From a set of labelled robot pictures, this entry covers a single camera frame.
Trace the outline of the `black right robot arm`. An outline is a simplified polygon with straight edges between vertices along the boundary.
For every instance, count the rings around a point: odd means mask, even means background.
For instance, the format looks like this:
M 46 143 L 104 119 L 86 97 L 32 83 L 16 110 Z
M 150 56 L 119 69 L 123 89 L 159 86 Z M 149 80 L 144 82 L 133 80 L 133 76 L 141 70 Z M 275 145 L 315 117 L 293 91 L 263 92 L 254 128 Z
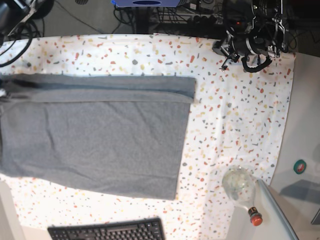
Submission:
M 36 12 L 37 0 L 1 0 L 0 36 L 12 35 Z

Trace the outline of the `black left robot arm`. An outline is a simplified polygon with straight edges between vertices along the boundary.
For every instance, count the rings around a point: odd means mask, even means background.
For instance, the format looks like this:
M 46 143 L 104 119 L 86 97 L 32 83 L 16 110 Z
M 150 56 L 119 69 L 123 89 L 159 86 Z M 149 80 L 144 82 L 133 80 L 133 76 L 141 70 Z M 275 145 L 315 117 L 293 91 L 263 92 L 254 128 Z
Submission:
M 281 0 L 224 0 L 221 6 L 226 36 L 212 50 L 229 63 L 240 61 L 248 73 L 267 68 L 289 51 L 284 3 Z

